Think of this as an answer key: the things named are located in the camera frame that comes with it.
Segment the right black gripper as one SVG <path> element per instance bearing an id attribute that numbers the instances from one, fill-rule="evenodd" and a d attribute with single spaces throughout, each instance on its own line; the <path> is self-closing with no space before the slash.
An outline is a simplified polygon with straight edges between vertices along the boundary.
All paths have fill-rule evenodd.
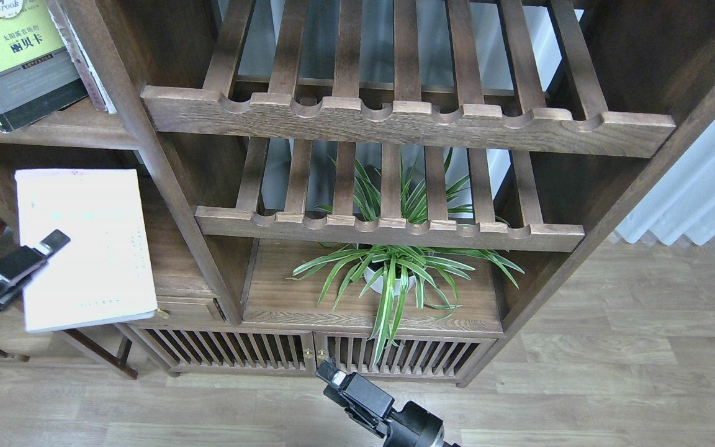
<path id="1" fill-rule="evenodd" d="M 444 446 L 443 420 L 415 402 L 403 410 L 394 398 L 357 372 L 346 374 L 334 363 L 323 361 L 315 374 L 326 382 L 325 395 L 342 407 L 349 418 L 366 428 L 385 446 Z"/>

